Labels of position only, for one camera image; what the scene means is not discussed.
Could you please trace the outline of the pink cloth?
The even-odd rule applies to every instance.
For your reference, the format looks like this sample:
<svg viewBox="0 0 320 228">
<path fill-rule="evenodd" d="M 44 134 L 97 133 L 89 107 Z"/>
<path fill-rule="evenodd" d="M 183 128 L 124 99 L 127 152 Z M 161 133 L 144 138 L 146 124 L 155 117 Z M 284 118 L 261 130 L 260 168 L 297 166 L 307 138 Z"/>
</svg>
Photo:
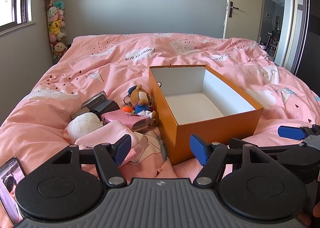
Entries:
<svg viewBox="0 0 320 228">
<path fill-rule="evenodd" d="M 131 136 L 131 149 L 122 163 L 122 165 L 124 165 L 129 161 L 135 160 L 136 157 L 139 157 L 143 152 L 143 148 L 139 143 L 138 137 L 120 121 L 112 121 L 103 127 L 86 134 L 81 138 L 78 138 L 75 143 L 79 145 L 80 148 L 85 148 L 88 145 L 94 146 L 106 142 L 114 144 L 125 134 Z"/>
</svg>

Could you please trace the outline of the pink wallet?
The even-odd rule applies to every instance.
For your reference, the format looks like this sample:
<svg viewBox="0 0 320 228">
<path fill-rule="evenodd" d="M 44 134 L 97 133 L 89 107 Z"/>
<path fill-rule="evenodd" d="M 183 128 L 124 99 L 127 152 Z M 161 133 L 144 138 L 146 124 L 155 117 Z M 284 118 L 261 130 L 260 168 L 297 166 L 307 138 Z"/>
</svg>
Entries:
<svg viewBox="0 0 320 228">
<path fill-rule="evenodd" d="M 141 116 L 138 114 L 126 113 L 122 110 L 104 113 L 101 115 L 101 120 L 104 123 L 119 121 L 133 132 L 143 130 L 147 128 L 150 124 L 149 117 Z"/>
</svg>

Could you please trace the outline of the orange crochet tangerine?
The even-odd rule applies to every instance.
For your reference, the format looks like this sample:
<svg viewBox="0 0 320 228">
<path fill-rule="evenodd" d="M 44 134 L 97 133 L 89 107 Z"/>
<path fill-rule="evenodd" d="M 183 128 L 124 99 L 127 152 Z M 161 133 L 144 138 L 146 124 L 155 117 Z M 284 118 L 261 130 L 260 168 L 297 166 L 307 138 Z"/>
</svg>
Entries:
<svg viewBox="0 0 320 228">
<path fill-rule="evenodd" d="M 125 113 L 134 113 L 135 110 L 131 107 L 131 106 L 124 106 L 121 108 L 122 111 L 124 111 Z"/>
</svg>

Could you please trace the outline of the white panda plush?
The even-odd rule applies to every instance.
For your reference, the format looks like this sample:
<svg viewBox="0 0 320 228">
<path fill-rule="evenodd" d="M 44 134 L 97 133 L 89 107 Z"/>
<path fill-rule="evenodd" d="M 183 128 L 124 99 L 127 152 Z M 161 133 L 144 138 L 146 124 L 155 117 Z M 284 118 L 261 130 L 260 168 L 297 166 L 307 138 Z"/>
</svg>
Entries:
<svg viewBox="0 0 320 228">
<path fill-rule="evenodd" d="M 103 125 L 96 114 L 87 112 L 77 116 L 67 125 L 63 131 L 63 138 L 68 143 L 75 143 L 82 136 L 94 132 Z"/>
</svg>

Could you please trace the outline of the dark grey box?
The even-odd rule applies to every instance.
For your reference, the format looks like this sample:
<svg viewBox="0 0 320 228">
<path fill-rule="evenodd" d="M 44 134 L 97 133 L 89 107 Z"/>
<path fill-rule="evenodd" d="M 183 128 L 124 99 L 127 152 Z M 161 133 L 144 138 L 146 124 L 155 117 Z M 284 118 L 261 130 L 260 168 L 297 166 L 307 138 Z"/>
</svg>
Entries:
<svg viewBox="0 0 320 228">
<path fill-rule="evenodd" d="M 100 119 L 103 114 L 119 109 L 119 105 L 114 100 L 105 100 L 103 103 L 90 110 L 90 112 L 94 113 Z"/>
</svg>

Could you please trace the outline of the brown bear plush keychain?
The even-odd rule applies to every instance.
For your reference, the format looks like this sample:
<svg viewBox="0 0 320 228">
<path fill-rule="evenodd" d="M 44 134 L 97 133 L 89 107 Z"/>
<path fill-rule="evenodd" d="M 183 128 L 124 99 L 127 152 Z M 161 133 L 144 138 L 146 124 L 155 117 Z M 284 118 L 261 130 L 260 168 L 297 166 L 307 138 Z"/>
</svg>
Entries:
<svg viewBox="0 0 320 228">
<path fill-rule="evenodd" d="M 127 95 L 124 98 L 124 105 L 132 108 L 134 114 L 156 120 L 157 113 L 152 108 L 151 104 L 151 97 L 142 85 L 129 88 Z"/>
</svg>

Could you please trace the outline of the photo card box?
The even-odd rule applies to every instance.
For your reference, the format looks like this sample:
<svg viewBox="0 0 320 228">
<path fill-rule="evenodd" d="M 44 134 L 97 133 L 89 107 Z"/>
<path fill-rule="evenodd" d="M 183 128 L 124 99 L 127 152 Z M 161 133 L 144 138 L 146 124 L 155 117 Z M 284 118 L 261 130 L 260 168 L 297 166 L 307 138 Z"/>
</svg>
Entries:
<svg viewBox="0 0 320 228">
<path fill-rule="evenodd" d="M 99 106 L 100 104 L 102 104 L 106 100 L 107 100 L 107 96 L 106 96 L 105 91 L 100 91 L 99 93 L 97 93 L 96 95 L 94 95 L 93 97 L 91 97 L 87 101 L 85 101 L 81 105 L 81 109 L 86 107 L 89 110 L 92 110 L 92 109 L 96 108 L 97 106 Z"/>
</svg>

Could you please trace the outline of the gold jewellery box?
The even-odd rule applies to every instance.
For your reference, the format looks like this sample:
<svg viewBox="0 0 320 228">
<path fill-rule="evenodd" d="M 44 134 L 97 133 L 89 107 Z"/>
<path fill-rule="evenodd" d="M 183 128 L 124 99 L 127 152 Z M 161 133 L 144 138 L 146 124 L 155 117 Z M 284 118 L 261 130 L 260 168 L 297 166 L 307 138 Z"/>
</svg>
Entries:
<svg viewBox="0 0 320 228">
<path fill-rule="evenodd" d="M 72 113 L 70 115 L 71 119 L 75 119 L 77 116 L 80 116 L 84 113 L 88 113 L 90 112 L 90 109 L 88 109 L 87 107 L 81 108 L 80 110 L 76 111 L 75 113 Z"/>
</svg>

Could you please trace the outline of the orange cardboard box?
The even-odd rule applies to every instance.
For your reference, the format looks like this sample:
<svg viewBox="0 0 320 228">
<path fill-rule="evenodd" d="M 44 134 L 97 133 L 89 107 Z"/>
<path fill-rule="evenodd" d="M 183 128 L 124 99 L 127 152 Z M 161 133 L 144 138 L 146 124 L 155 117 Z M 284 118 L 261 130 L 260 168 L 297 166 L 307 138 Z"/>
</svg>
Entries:
<svg viewBox="0 0 320 228">
<path fill-rule="evenodd" d="M 193 158 L 190 137 L 227 145 L 252 136 L 263 107 L 231 80 L 205 65 L 152 66 L 149 92 L 172 165 Z"/>
</svg>

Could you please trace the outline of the pink printed duvet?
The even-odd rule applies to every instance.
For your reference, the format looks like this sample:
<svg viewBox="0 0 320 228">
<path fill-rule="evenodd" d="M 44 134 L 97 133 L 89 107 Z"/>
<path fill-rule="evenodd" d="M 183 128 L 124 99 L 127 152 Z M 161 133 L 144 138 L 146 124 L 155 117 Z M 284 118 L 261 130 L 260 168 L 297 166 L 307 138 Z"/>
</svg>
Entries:
<svg viewBox="0 0 320 228">
<path fill-rule="evenodd" d="M 254 41 L 191 34 L 80 36 L 1 126 L 1 162 L 18 157 L 31 172 L 67 146 L 70 115 L 99 91 L 115 101 L 133 85 L 148 87 L 149 67 L 208 65 L 256 99 L 263 114 L 249 141 L 284 145 L 278 126 L 319 123 L 319 95 L 276 66 Z"/>
</svg>

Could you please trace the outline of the smartphone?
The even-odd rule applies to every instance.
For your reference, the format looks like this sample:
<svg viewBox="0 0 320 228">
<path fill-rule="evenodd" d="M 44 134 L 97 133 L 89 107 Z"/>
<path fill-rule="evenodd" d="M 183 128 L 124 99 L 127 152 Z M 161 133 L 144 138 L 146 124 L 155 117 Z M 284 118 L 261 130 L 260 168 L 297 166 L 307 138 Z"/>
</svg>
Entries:
<svg viewBox="0 0 320 228">
<path fill-rule="evenodd" d="M 17 205 L 15 192 L 18 183 L 24 177 L 25 171 L 15 156 L 1 166 L 1 204 L 13 226 L 23 219 Z"/>
</svg>

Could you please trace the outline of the plush toy storage tube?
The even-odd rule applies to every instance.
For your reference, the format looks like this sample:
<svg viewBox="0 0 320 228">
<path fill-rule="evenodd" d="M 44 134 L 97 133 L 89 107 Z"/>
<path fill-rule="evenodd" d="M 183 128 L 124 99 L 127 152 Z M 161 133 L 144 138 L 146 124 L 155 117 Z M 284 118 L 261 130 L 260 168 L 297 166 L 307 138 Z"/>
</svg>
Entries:
<svg viewBox="0 0 320 228">
<path fill-rule="evenodd" d="M 53 64 L 67 52 L 65 3 L 63 0 L 46 0 L 47 26 Z"/>
</svg>

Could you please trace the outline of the beige door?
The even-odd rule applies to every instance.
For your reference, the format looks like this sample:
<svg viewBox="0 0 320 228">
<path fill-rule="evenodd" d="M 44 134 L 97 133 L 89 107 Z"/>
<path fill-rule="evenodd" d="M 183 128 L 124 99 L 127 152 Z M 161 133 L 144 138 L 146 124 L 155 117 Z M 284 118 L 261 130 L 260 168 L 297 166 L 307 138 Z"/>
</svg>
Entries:
<svg viewBox="0 0 320 228">
<path fill-rule="evenodd" d="M 239 10 L 228 17 L 229 2 Z M 223 37 L 258 41 L 261 32 L 264 0 L 227 0 Z"/>
</svg>

